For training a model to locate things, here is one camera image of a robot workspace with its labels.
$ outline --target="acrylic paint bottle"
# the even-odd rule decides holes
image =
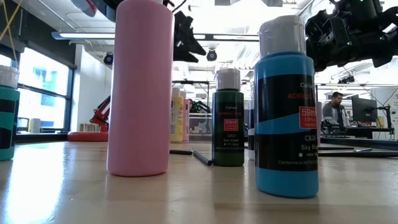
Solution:
[[[183,139],[183,106],[184,98],[180,96],[180,89],[172,90],[172,107],[171,107],[171,124],[170,124],[170,140],[172,142],[180,142]]]
[[[174,16],[161,0],[124,0],[116,13],[106,167],[137,177],[169,167]]]
[[[18,69],[0,65],[0,161],[14,157],[20,93]]]
[[[260,28],[255,66],[256,185],[272,195],[318,192],[317,116],[313,60],[303,20],[282,16]]]
[[[250,160],[254,160],[254,84],[251,84],[251,99],[249,101],[248,116],[248,155]]]
[[[241,166],[244,163],[244,97],[237,69],[216,73],[213,93],[212,161],[216,166]]]
[[[182,140],[189,141],[189,104],[190,101],[186,99],[187,93],[180,91],[180,96],[184,99],[183,113],[182,113]]]

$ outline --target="wooden table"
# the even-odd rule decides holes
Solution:
[[[173,144],[210,157],[210,144]],[[207,167],[170,156],[154,177],[106,171],[106,143],[17,146],[0,162],[1,223],[398,223],[398,159],[320,158],[320,191],[307,200],[257,190],[254,163]]]

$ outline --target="sky blue acrylic paint bottle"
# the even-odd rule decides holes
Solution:
[[[281,197],[318,192],[317,115],[313,60],[304,22],[282,16],[260,28],[255,66],[256,185]]]
[[[0,65],[0,161],[14,157],[19,108],[18,69]]]

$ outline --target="red label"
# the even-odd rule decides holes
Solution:
[[[224,119],[224,131],[239,131],[238,119]]]
[[[317,109],[309,106],[300,106],[300,128],[317,128]]]

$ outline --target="black camera rig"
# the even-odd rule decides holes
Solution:
[[[372,59],[380,67],[398,55],[398,7],[382,11],[379,0],[329,0],[332,14],[320,11],[307,21],[307,55],[315,71]]]

